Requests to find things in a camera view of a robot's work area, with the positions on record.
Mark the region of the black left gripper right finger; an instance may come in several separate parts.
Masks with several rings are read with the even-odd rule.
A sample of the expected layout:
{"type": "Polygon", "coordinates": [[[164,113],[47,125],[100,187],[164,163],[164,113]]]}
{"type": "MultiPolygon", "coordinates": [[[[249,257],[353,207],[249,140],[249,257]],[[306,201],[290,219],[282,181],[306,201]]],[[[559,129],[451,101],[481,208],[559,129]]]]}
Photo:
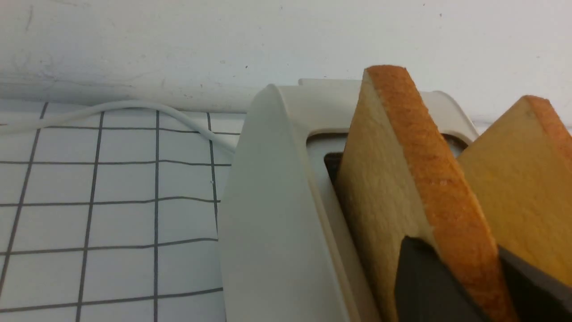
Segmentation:
{"type": "Polygon", "coordinates": [[[499,258],[521,322],[570,322],[572,289],[502,246],[499,258]]]}

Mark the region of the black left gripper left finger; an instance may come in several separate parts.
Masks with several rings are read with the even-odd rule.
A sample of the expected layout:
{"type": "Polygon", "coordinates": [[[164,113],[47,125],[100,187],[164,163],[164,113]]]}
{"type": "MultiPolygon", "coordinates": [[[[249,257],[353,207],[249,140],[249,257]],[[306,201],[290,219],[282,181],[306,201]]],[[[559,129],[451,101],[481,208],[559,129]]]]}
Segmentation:
{"type": "Polygon", "coordinates": [[[400,322],[489,322],[433,248],[405,236],[394,288],[400,322]]]}

